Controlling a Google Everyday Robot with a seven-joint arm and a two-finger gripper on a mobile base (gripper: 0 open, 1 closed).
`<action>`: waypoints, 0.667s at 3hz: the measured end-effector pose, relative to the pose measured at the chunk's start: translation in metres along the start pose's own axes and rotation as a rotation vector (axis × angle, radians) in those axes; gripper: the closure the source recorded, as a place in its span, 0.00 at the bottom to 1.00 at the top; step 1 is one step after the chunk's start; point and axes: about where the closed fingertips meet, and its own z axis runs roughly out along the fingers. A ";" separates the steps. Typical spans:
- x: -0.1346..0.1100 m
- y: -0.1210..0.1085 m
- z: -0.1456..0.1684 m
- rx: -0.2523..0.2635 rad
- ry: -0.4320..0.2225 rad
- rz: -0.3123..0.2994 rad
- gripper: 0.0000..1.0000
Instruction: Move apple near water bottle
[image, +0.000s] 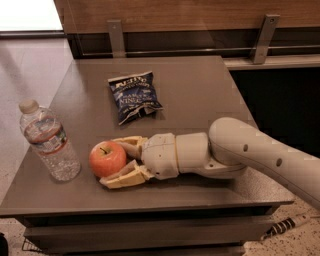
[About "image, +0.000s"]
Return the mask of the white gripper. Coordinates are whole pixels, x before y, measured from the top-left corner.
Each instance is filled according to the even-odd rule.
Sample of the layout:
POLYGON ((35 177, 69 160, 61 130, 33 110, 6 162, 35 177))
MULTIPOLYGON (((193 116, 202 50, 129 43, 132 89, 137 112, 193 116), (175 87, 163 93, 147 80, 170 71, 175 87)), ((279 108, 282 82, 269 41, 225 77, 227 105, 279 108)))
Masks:
POLYGON ((129 157, 141 159, 146 167, 139 165, 136 160, 129 162, 116 174, 99 180, 107 188, 119 189, 140 185, 153 176, 164 180, 179 175, 176 138, 172 133, 156 134, 149 139, 142 136, 116 138, 114 142, 121 145, 129 157))

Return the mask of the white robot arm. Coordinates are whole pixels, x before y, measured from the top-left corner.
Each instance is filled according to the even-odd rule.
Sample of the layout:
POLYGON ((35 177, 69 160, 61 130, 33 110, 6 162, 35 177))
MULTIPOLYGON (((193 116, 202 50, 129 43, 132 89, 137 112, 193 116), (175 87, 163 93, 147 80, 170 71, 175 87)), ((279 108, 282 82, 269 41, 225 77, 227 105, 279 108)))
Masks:
POLYGON ((131 136, 115 142, 132 160, 119 172, 100 179, 109 189, 139 185, 151 178, 176 178, 181 173, 232 179, 251 167, 320 207, 320 159, 238 119, 219 118, 207 133, 131 136))

